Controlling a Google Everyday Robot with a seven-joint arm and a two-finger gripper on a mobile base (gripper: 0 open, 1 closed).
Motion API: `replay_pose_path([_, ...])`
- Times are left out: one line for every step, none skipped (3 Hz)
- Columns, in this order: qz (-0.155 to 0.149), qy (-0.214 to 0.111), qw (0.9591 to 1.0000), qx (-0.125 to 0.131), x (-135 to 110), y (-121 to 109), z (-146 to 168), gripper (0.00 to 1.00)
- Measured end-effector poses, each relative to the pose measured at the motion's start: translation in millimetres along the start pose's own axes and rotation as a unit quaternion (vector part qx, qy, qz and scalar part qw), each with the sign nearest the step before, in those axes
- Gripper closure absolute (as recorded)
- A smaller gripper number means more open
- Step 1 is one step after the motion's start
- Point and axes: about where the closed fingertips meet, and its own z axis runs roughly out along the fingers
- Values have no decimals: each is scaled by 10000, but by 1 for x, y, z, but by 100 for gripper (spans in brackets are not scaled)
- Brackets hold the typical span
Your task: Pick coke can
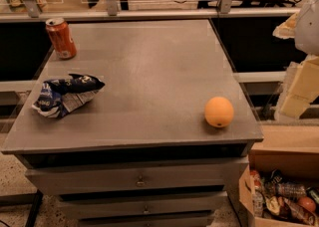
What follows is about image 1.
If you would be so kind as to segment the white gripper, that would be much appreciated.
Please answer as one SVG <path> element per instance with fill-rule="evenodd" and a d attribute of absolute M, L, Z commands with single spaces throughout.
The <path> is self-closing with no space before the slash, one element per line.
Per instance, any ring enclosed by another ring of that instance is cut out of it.
<path fill-rule="evenodd" d="M 300 64 L 291 62 L 276 104 L 276 120 L 299 119 L 319 97 L 319 0 L 307 0 L 300 12 L 277 26 L 272 35 L 293 39 L 298 50 L 308 54 Z"/>

